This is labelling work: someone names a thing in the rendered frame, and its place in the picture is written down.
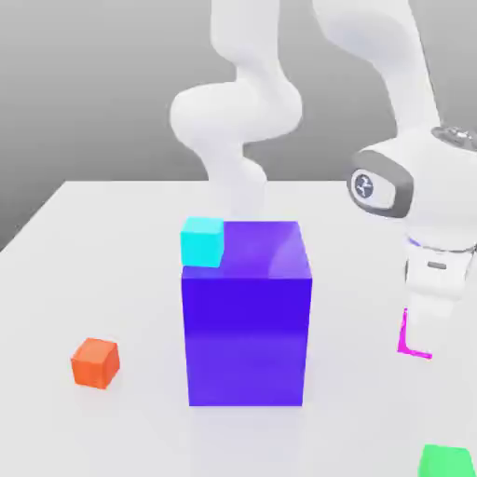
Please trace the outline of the small orange cube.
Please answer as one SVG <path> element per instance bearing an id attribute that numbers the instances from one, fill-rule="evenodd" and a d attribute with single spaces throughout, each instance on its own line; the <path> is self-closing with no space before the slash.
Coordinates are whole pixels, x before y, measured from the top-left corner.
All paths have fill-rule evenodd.
<path id="1" fill-rule="evenodd" d="M 106 389 L 120 368 L 117 343 L 87 338 L 71 358 L 77 385 Z"/>

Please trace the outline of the small cyan cube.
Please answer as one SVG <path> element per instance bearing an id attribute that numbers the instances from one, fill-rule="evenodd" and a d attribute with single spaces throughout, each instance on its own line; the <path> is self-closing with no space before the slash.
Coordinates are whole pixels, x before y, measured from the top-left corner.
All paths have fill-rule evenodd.
<path id="1" fill-rule="evenodd" d="M 183 266 L 219 267 L 225 249 L 225 222 L 220 218 L 188 217 L 180 242 Z"/>

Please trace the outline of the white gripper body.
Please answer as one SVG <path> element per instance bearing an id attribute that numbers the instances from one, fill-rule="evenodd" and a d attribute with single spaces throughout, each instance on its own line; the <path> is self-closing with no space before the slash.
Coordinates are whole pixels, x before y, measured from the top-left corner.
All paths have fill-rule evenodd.
<path id="1" fill-rule="evenodd" d="M 457 300 L 466 288 L 476 251 L 407 248 L 405 255 L 404 281 L 409 296 Z"/>

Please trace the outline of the small green cube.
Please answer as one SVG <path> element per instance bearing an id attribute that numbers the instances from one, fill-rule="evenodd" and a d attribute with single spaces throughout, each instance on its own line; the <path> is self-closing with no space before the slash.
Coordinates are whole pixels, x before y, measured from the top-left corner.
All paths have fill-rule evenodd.
<path id="1" fill-rule="evenodd" d="M 425 444 L 417 477 L 477 477 L 477 472 L 468 449 Z"/>

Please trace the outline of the small magenta cube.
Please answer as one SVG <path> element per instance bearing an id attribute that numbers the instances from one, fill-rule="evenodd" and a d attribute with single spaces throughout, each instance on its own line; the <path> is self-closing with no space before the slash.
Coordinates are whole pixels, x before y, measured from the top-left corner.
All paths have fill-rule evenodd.
<path id="1" fill-rule="evenodd" d="M 408 308 L 405 307 L 403 309 L 402 313 L 402 323 L 401 323 L 401 329 L 400 329 L 400 335 L 399 335 L 399 340 L 398 340 L 398 346 L 397 346 L 397 352 L 416 357 L 416 358 L 421 358 L 427 361 L 430 361 L 432 359 L 432 354 L 429 352 L 424 352 L 424 351 L 418 351 L 418 350 L 413 350 L 410 349 L 407 346 L 406 343 L 406 326 L 407 326 L 407 316 L 408 316 Z"/>

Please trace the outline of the large blue box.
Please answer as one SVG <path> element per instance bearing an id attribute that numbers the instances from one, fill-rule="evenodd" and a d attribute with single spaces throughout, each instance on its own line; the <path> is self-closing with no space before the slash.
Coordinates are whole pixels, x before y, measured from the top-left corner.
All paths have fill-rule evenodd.
<path id="1" fill-rule="evenodd" d="M 182 273 L 190 405 L 302 405 L 312 283 L 297 222 L 225 223 L 221 264 Z"/>

